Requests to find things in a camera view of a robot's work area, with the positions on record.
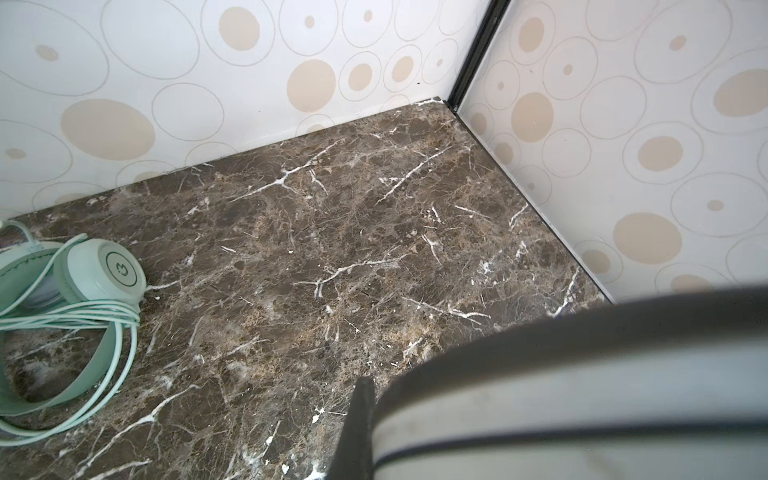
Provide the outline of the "white black headphones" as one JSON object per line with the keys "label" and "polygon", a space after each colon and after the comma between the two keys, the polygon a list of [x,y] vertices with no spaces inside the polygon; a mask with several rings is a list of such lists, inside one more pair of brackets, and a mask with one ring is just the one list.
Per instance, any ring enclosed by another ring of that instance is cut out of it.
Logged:
{"label": "white black headphones", "polygon": [[767,291],[659,297],[514,327],[397,378],[378,479],[763,479]]}

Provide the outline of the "mint green headphones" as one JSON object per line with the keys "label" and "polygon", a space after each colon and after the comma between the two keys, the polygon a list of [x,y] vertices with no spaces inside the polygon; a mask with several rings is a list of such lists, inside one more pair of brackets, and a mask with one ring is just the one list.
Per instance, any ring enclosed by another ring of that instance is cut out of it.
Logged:
{"label": "mint green headphones", "polygon": [[1,331],[102,330],[86,367],[63,391],[30,402],[1,379],[1,414],[20,416],[73,400],[110,382],[122,350],[122,334],[140,323],[146,277],[121,245],[79,235],[66,243],[27,241],[1,253]]}

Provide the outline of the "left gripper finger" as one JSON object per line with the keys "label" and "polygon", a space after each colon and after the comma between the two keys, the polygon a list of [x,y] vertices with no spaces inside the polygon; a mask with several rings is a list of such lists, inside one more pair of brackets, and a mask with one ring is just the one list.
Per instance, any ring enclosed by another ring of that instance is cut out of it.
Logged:
{"label": "left gripper finger", "polygon": [[371,432],[375,402],[374,380],[371,377],[360,377],[355,384],[341,435],[326,474],[328,480],[373,478]]}

